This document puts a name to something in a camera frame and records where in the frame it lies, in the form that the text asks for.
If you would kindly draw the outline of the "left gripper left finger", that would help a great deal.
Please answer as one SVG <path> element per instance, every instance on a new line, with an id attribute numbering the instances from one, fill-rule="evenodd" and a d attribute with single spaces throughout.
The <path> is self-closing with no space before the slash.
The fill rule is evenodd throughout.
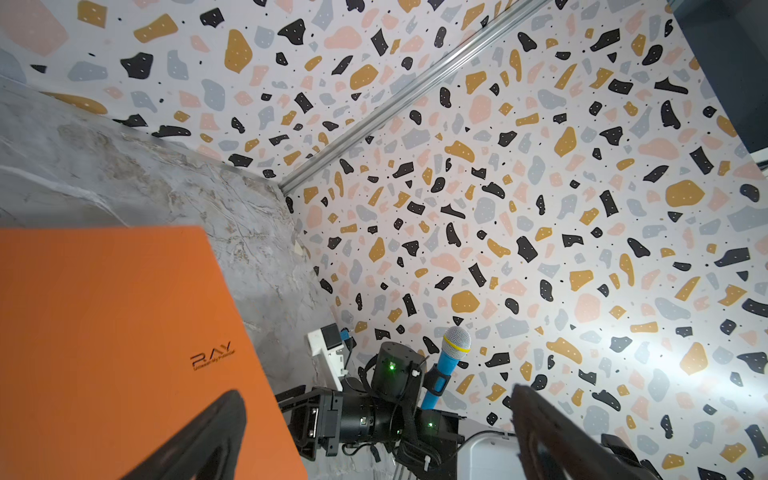
<path id="1" fill-rule="evenodd" d="M 124 477 L 232 479 L 246 425 L 244 399 L 229 390 Z"/>

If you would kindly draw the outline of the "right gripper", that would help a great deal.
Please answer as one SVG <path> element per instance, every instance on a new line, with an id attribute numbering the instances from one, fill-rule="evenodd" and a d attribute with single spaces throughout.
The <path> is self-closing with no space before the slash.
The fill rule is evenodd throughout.
<path id="1" fill-rule="evenodd" d="M 410 474 L 456 474 L 460 416 L 422 410 L 426 357 L 387 341 L 359 370 L 359 389 L 299 385 L 275 395 L 283 418 L 305 417 L 305 458 L 381 444 Z"/>

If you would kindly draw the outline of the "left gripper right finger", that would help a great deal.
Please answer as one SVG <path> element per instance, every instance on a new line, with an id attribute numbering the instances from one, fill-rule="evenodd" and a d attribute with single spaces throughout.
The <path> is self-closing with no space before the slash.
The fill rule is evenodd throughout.
<path id="1" fill-rule="evenodd" d="M 517 385 L 511 396 L 519 459 L 527 479 L 646 479 L 642 462 L 618 436 L 587 435 L 536 390 Z"/>

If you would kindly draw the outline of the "orange and black folder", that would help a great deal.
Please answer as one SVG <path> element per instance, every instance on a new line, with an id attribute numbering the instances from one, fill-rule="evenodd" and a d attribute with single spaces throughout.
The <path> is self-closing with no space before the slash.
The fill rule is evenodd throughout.
<path id="1" fill-rule="evenodd" d="M 229 390 L 232 479 L 305 478 L 201 228 L 2 231 L 3 478 L 126 479 Z"/>

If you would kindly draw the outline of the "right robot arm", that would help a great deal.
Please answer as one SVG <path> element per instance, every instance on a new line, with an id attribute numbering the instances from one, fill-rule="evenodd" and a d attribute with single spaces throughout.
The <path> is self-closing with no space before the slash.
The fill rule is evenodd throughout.
<path id="1" fill-rule="evenodd" d="M 314 460 L 382 446 L 396 479 L 656 479 L 659 474 L 618 436 L 593 440 L 528 386 L 514 388 L 514 431 L 460 432 L 461 416 L 424 410 L 438 392 L 437 369 L 411 348 L 387 341 L 334 388 L 299 386 L 277 395 L 299 454 Z"/>

